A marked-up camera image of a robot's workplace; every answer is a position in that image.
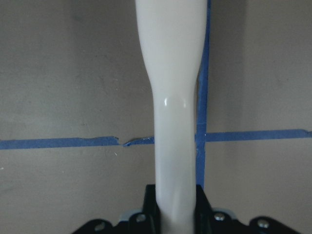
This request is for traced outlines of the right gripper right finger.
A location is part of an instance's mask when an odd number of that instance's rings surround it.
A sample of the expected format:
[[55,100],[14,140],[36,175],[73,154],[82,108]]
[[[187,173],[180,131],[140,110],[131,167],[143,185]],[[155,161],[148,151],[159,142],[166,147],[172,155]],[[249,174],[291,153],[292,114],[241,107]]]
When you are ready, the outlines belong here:
[[196,234],[245,234],[246,226],[228,213],[214,211],[200,185],[196,186]]

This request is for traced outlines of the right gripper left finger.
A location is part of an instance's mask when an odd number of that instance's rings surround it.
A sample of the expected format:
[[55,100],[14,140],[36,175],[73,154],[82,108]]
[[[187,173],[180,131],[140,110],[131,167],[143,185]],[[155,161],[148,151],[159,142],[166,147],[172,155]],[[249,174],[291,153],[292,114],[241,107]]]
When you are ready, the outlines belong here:
[[141,212],[134,213],[129,218],[130,234],[159,234],[160,211],[156,202],[156,187],[154,184],[145,188]]

